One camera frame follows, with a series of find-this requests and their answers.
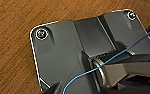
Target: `cable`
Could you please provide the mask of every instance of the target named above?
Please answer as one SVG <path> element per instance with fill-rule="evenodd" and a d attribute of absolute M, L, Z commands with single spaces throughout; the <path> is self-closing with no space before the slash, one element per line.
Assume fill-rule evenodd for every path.
<path fill-rule="evenodd" d="M 124 52 L 128 51 L 129 49 L 131 49 L 132 47 L 134 47 L 137 43 L 139 43 L 141 40 L 143 40 L 143 39 L 146 38 L 147 36 L 150 36 L 150 32 L 147 33 L 146 35 L 144 35 L 142 38 L 140 38 L 138 41 L 136 41 L 136 42 L 135 42 L 133 45 L 131 45 L 130 47 L 128 47 L 128 48 L 126 48 L 125 50 L 123 50 L 123 51 L 119 52 L 118 54 L 114 55 L 112 58 L 110 58 L 109 60 L 107 60 L 104 64 L 100 65 L 99 67 L 94 68 L 94 69 L 92 69 L 92 70 L 90 70 L 90 71 L 87 71 L 87 72 L 85 72 L 85 73 L 82 73 L 82 74 L 80 74 L 80 75 L 74 77 L 73 79 L 71 79 L 71 80 L 67 83 L 67 85 L 64 87 L 64 89 L 63 89 L 63 94 L 65 94 L 66 88 L 67 88 L 75 79 L 77 79 L 77 78 L 79 78 L 79 77 L 81 77 L 81 76 L 83 76 L 83 75 L 86 75 L 86 74 L 88 74 L 88 73 L 91 73 L 91 72 L 93 72 L 93 71 L 99 69 L 100 67 L 102 67 L 103 65 L 107 64 L 108 62 L 110 62 L 111 60 L 113 60 L 114 58 L 116 58 L 117 56 L 121 55 L 122 53 L 124 53 Z"/>

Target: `screw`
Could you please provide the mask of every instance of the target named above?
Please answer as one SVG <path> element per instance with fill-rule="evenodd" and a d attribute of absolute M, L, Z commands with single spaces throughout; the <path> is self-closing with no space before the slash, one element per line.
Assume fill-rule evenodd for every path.
<path fill-rule="evenodd" d="M 36 32 L 36 37 L 40 40 L 44 40 L 48 36 L 48 31 L 44 28 L 40 28 Z"/>
<path fill-rule="evenodd" d="M 130 20 L 134 20 L 136 18 L 136 14 L 133 11 L 128 12 L 127 16 Z"/>

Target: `mounting hole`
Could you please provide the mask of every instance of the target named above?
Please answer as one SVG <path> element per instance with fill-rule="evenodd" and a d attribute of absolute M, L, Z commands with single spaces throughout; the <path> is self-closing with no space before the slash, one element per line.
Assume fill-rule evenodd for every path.
<path fill-rule="evenodd" d="M 39 28 L 36 30 L 37 39 L 44 40 L 48 36 L 48 31 L 45 28 Z"/>
<path fill-rule="evenodd" d="M 135 20 L 136 19 L 136 14 L 133 11 L 128 12 L 127 17 L 130 20 Z"/>

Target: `blue wire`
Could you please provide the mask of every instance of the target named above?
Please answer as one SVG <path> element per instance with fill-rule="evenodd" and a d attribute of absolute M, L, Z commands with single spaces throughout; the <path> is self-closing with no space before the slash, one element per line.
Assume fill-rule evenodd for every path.
<path fill-rule="evenodd" d="M 102 67 L 103 65 L 107 64 L 108 62 L 110 62 L 111 60 L 113 60 L 114 58 L 116 58 L 117 56 L 121 55 L 122 53 L 124 53 L 124 52 L 128 51 L 129 49 L 131 49 L 132 47 L 134 47 L 137 43 L 139 43 L 141 40 L 143 40 L 144 38 L 146 38 L 146 37 L 149 36 L 149 35 L 150 35 L 150 32 L 147 33 L 146 35 L 144 35 L 144 36 L 143 36 L 142 38 L 140 38 L 138 41 L 136 41 L 132 46 L 130 46 L 130 47 L 126 48 L 125 50 L 119 52 L 118 54 L 114 55 L 112 58 L 110 58 L 109 60 L 107 60 L 104 64 L 100 65 L 99 67 L 94 68 L 94 69 L 92 69 L 92 70 L 90 70 L 90 71 L 87 71 L 87 72 L 85 72 L 85 73 L 82 73 L 82 74 L 80 74 L 80 75 L 74 77 L 73 79 L 71 79 L 71 80 L 67 83 L 67 85 L 64 87 L 64 89 L 63 89 L 63 94 L 65 94 L 66 88 L 67 88 L 75 79 L 77 79 L 77 78 L 79 78 L 79 77 L 81 77 L 81 76 L 83 76 L 83 75 L 86 75 L 86 74 L 88 74 L 88 73 L 91 73 L 91 72 L 93 72 L 93 71 L 99 69 L 100 67 Z"/>

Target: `wooden surface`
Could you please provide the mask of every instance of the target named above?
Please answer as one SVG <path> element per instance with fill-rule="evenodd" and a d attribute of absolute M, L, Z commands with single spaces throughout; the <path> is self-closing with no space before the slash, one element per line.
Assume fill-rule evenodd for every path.
<path fill-rule="evenodd" d="M 126 8 L 150 25 L 150 0 L 0 0 L 0 94 L 41 94 L 29 39 L 34 26 Z"/>

